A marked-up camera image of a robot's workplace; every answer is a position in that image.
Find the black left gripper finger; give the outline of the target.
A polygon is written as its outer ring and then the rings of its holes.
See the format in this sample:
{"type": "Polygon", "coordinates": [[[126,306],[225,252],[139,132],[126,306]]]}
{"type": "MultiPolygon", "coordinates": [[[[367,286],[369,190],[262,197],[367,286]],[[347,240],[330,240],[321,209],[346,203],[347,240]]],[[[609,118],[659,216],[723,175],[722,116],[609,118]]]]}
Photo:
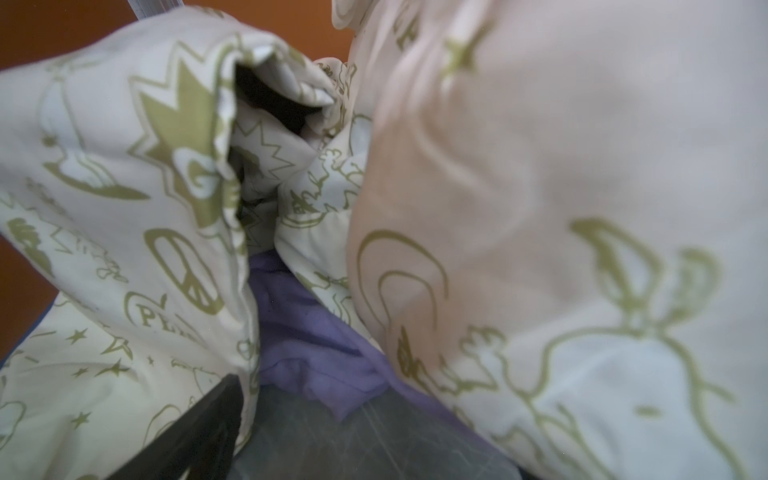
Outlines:
{"type": "Polygon", "coordinates": [[[242,407],[239,377],[230,374],[109,479],[225,479],[242,407]]]}

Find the purple cloth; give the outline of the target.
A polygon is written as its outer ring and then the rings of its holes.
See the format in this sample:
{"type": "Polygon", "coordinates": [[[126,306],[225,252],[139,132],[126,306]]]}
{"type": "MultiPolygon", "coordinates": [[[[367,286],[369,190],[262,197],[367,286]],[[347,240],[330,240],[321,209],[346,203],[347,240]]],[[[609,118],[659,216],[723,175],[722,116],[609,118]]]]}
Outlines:
{"type": "Polygon", "coordinates": [[[249,259],[258,306],[262,386],[318,401],[341,421],[392,389],[424,412],[475,440],[437,400],[403,382],[389,360],[321,305],[271,250],[249,259]]]}

